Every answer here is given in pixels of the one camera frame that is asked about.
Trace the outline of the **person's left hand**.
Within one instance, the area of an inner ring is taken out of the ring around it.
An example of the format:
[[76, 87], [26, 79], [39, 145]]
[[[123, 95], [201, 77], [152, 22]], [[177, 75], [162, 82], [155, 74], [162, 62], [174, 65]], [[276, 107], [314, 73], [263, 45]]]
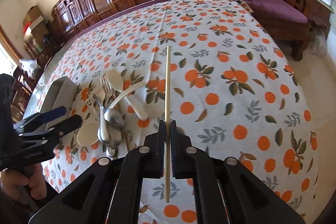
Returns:
[[6, 169], [1, 172], [1, 189], [12, 200], [27, 205], [27, 198], [20, 192], [20, 186], [28, 186], [30, 195], [35, 200], [46, 198], [47, 186], [41, 163], [34, 165], [34, 172], [30, 178], [16, 170]]

